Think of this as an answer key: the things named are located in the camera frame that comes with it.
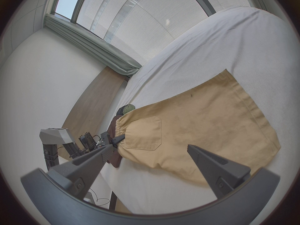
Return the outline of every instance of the brown folded cloth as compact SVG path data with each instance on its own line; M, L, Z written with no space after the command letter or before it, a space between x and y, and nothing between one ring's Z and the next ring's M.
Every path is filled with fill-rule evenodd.
M110 137L115 137L115 122L122 117L122 115L117 115L115 116L111 123L110 126L108 127L107 132L110 134ZM115 168L118 168L121 163L122 156L118 153L118 151L114 151L110 159L107 161L107 163L111 163Z

